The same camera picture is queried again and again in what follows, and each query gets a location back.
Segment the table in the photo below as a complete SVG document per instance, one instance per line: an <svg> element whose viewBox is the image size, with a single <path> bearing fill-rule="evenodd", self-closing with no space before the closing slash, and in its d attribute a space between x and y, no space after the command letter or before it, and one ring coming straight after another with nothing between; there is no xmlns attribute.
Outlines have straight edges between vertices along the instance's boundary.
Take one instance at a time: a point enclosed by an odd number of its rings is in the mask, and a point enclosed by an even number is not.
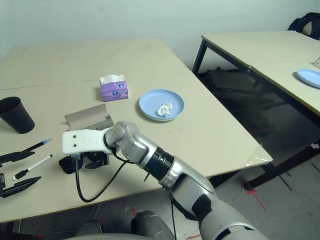
<svg viewBox="0 0 320 240"><path fill-rule="evenodd" d="M59 62L62 55L63 64ZM42 176L35 185L0 199L0 222L88 205L78 196L74 174L65 174L58 164L64 157L62 133L68 130L64 116L101 104L99 77L109 74L124 74L129 89L128 99L105 103L113 121L136 123L145 136L203 175L232 172L271 160L160 38L19 47L4 57L1 72L5 76L1 98L20 97L35 128L29 133L17 134L1 121L0 154L23 150L50 137L54 137L54 141L37 148L36 154L24 160L3 165L1 172L10 187L13 174L53 154L51 160L27 174L27 178ZM179 118L155 122L139 110L139 97L160 88L173 90L184 99L185 110ZM94 170L82 168L79 173L83 194L87 198L95 195L120 165L121 162L111 156L108 166ZM92 203L160 187L152 177L143 182L145 176L142 169L127 164L112 185Z"/></svg>
<svg viewBox="0 0 320 240"><path fill-rule="evenodd" d="M201 37L192 69L194 74L198 73L209 48L268 86L287 104L320 127L319 89L306 85L296 76L300 68L319 72L312 63L320 56L320 41L295 31L213 33ZM262 166L266 173L249 181L246 187L251 190L319 153L319 149L309 146L277 167L272 163ZM231 173L220 176L218 182L230 176Z"/></svg>

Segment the purple tissue box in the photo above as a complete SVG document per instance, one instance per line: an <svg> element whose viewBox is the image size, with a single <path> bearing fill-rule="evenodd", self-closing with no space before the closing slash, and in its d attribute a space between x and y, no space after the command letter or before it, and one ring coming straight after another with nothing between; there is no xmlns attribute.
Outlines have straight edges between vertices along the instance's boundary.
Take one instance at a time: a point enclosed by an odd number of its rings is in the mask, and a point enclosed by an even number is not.
<svg viewBox="0 0 320 240"><path fill-rule="evenodd" d="M104 102L128 98L126 81L100 83L100 90Z"/></svg>

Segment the pen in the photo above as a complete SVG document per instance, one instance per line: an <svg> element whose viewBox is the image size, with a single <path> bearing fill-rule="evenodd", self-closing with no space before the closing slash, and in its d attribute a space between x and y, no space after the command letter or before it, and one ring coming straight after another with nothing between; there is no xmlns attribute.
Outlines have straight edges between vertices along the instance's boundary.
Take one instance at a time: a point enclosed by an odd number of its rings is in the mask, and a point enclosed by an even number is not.
<svg viewBox="0 0 320 240"><path fill-rule="evenodd" d="M47 139L47 140L41 141L41 142L39 142L39 143L37 143L37 144L35 144L35 145L27 148L26 150L23 150L23 151L31 151L31 150L33 150L33 149L36 149L36 148L38 148L38 147L40 147L40 146L42 146L42 145L45 145L45 144L51 142L52 140L53 140L53 138L49 138L49 139Z"/></svg>
<svg viewBox="0 0 320 240"><path fill-rule="evenodd" d="M27 168L26 170L22 170L20 172L18 172L16 175L14 175L12 177L13 181L18 180L20 178L22 178L23 176L25 176L28 172L30 172L32 169L38 167L40 164L43 164L45 161L49 160L50 158L52 158L52 154L50 154L49 156L46 156L44 159L38 161L36 164L32 165L31 167Z"/></svg>

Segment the wall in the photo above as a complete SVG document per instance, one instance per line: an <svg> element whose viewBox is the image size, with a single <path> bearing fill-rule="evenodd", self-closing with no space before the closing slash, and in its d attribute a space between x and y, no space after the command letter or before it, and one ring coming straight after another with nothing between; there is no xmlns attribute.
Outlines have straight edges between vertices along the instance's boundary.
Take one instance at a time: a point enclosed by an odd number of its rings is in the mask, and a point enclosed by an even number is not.
<svg viewBox="0 0 320 240"><path fill-rule="evenodd" d="M319 0L1 0L0 50L63 41L161 37L191 68L203 33L286 30ZM207 52L202 70L225 66Z"/></svg>

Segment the robotic arm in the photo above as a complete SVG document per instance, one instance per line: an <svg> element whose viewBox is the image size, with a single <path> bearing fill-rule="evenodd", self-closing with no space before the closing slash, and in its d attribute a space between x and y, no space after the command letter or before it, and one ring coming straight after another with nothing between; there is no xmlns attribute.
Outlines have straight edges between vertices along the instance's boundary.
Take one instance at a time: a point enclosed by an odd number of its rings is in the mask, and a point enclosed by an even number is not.
<svg viewBox="0 0 320 240"><path fill-rule="evenodd" d="M169 190L174 205L199 223L203 240L267 240L239 212L218 199L206 177L143 136L138 127L119 121L102 131L68 131L62 137L65 154L103 151L122 154Z"/></svg>

